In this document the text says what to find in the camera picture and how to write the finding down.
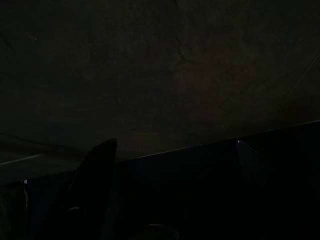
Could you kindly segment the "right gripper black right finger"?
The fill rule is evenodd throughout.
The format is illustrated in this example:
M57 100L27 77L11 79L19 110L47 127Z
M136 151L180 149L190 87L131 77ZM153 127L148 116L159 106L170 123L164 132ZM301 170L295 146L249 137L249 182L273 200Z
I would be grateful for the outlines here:
M299 215L293 194L285 188L268 159L248 143L237 140L243 176L243 215L250 240L298 240Z

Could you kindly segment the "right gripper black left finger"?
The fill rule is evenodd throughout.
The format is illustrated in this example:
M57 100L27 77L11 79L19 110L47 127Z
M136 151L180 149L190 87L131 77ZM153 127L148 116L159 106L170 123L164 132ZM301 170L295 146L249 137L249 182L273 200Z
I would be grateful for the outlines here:
M98 240L107 211L117 141L95 146L58 194L44 226L44 240Z

